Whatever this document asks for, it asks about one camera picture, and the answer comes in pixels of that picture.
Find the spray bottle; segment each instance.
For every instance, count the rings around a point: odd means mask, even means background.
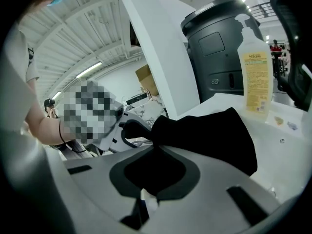
[[[245,20],[249,18],[246,14],[235,17],[243,25],[243,42],[237,50],[244,82],[244,108],[241,113],[265,121],[273,93],[273,64],[268,44],[258,39],[246,26]]]

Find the railing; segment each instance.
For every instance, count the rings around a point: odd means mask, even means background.
[[[258,4],[256,6],[250,7],[249,9],[252,16],[257,20],[276,16],[269,2]]]

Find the label sticker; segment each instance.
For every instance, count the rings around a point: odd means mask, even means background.
[[[293,129],[293,130],[297,130],[298,129],[298,127],[297,127],[297,125],[296,124],[294,124],[294,123],[291,123],[291,122],[287,122],[287,125],[291,128],[291,129]]]
[[[247,110],[265,113],[269,96],[269,69],[266,52],[243,55],[247,75]]]
[[[282,118],[280,118],[280,117],[275,116],[274,119],[275,119],[276,124],[277,124],[278,126],[280,126],[281,124],[284,123],[284,120],[283,120]]]

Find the gray bin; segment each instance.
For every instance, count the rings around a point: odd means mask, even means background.
[[[243,76],[237,49],[243,41],[242,25],[234,18],[250,16],[246,25],[263,40],[257,22],[241,0],[215,0],[181,23],[188,40],[188,54],[197,82],[200,102],[215,93],[243,95]]]

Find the white ceiling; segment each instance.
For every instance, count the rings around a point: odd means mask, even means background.
[[[138,57],[141,48],[130,46],[129,23],[119,0],[64,0],[25,16],[20,30],[35,50],[41,103],[99,61],[103,65],[83,78]]]

